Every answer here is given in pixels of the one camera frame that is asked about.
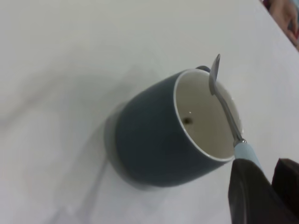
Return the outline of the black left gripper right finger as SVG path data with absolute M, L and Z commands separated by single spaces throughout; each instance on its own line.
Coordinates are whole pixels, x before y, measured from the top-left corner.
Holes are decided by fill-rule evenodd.
M 299 164 L 290 159 L 279 159 L 272 178 L 272 187 L 286 207 L 299 216 Z

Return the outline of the bystander bare hand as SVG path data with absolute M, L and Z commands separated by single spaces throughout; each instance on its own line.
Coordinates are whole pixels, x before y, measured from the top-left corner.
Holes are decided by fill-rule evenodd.
M 299 11 L 293 0 L 263 0 L 263 5 L 273 20 L 299 50 Z

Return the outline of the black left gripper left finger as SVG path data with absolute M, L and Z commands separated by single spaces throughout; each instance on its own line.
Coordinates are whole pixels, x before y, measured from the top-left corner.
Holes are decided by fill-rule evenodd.
M 297 224 L 263 171 L 253 162 L 233 162 L 228 190 L 231 221 L 234 224 Z

